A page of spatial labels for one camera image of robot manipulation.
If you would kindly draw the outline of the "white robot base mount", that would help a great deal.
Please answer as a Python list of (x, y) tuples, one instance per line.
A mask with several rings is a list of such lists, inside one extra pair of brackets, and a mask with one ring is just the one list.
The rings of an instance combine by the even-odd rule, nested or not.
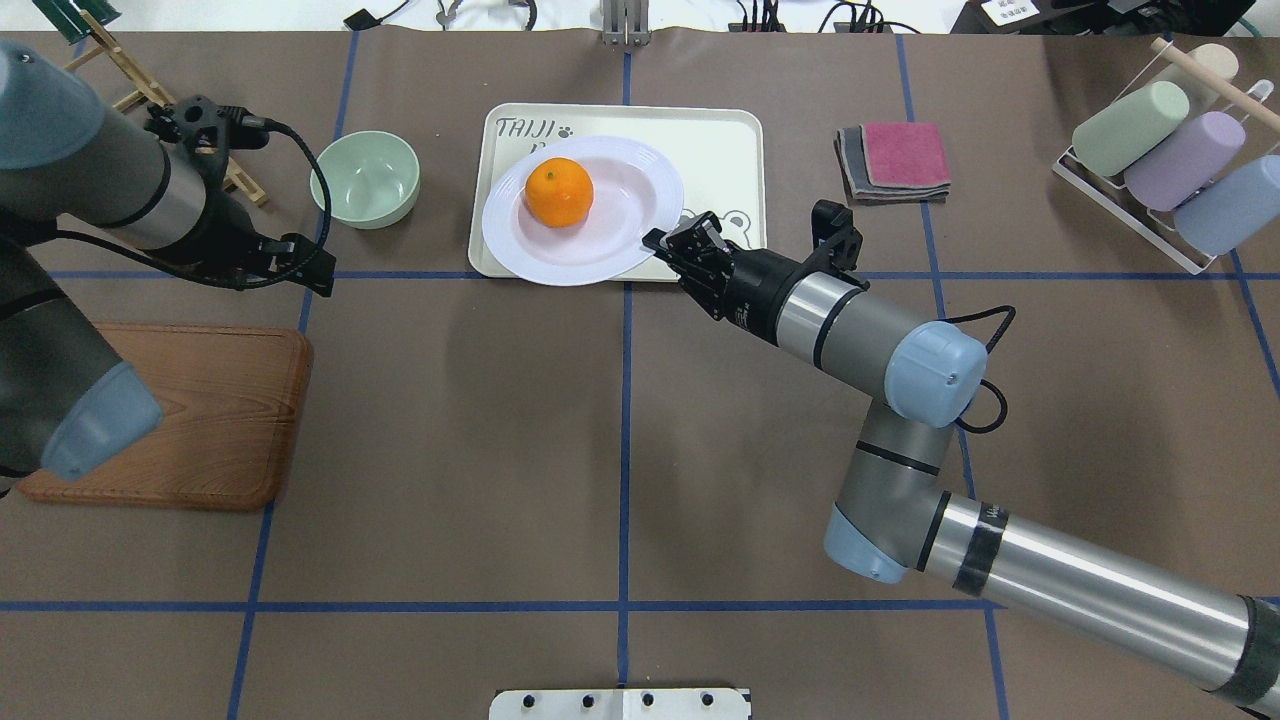
[(607, 688), (502, 691), (489, 719), (753, 719), (748, 691)]

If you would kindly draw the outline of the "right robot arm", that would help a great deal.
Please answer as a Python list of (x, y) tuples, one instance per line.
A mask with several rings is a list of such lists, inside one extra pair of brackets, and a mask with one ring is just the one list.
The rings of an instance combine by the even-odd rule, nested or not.
[[(951, 313), (1011, 304), (1011, 413), (959, 436), (957, 493), (1233, 593), (1277, 600), (1277, 283), (877, 278)], [(867, 401), (673, 290), (631, 299), (634, 684), (749, 688), (760, 719), (1238, 719), (1188, 682), (822, 538)]]

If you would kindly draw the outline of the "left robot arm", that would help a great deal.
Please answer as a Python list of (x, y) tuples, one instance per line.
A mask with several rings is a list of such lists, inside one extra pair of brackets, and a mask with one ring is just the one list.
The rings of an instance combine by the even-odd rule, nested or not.
[[(317, 154), (287, 123), (196, 95), (151, 102), (143, 123), (14, 38), (1, 44), (3, 492), (37, 471), (79, 480), (136, 445), (163, 407), (35, 256), (77, 242), (164, 275), (246, 292), (300, 284), (326, 297), (334, 197)], [(274, 135), (320, 191), (317, 233), (270, 237), (224, 188), (234, 150)]]

